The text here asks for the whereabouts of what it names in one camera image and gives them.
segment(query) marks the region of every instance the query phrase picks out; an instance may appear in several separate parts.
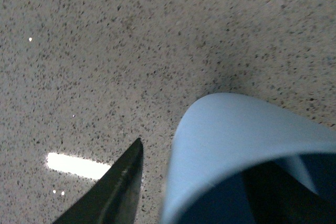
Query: dark green object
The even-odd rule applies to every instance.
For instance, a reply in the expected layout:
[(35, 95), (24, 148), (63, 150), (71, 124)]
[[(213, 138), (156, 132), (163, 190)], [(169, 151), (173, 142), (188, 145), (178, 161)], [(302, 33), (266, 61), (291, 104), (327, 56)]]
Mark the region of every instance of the dark green object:
[(139, 201), (143, 163), (140, 138), (54, 224), (132, 224)]

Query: floor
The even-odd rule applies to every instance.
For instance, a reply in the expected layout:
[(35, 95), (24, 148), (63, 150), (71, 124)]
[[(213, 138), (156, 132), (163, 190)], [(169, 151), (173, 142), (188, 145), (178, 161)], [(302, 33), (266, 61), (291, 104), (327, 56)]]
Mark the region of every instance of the floor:
[(235, 92), (336, 130), (336, 0), (0, 0), (0, 223), (52, 223), (144, 144), (136, 223), (157, 223), (179, 120)]

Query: light blue plastic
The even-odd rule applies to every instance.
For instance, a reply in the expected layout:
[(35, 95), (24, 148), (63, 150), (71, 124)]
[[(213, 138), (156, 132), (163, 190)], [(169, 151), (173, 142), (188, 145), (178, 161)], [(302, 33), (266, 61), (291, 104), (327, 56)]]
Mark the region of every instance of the light blue plastic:
[(301, 155), (321, 153), (336, 153), (336, 132), (245, 95), (205, 96), (187, 110), (177, 128), (161, 224), (177, 223), (215, 185), (269, 160), (277, 159), (288, 173), (318, 193)]

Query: speckled floor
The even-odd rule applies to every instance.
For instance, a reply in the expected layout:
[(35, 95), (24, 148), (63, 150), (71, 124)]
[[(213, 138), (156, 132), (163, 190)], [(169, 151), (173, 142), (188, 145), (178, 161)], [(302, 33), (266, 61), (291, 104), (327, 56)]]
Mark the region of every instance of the speckled floor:
[(49, 152), (113, 164), (139, 136), (136, 223), (157, 223), (174, 132), (209, 93), (336, 130), (335, 36), (336, 0), (0, 0), (0, 223), (51, 223), (95, 183)]

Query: light blue object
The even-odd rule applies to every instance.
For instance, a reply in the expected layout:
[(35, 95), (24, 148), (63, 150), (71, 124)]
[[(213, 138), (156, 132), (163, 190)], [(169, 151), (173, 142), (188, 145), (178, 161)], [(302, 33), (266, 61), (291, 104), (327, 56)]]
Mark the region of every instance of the light blue object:
[[(222, 214), (235, 221), (221, 223), (254, 223), (248, 204), (240, 202), (245, 196), (236, 175), (271, 160), (312, 192), (336, 202), (336, 182), (325, 183), (318, 172), (324, 163), (315, 165), (318, 156), (304, 156), (335, 153), (336, 132), (320, 124), (245, 95), (205, 96), (191, 105), (178, 125), (161, 224), (178, 223), (200, 196), (220, 183), (229, 188), (227, 201), (221, 203), (227, 212)], [(331, 159), (334, 169), (336, 155)]]

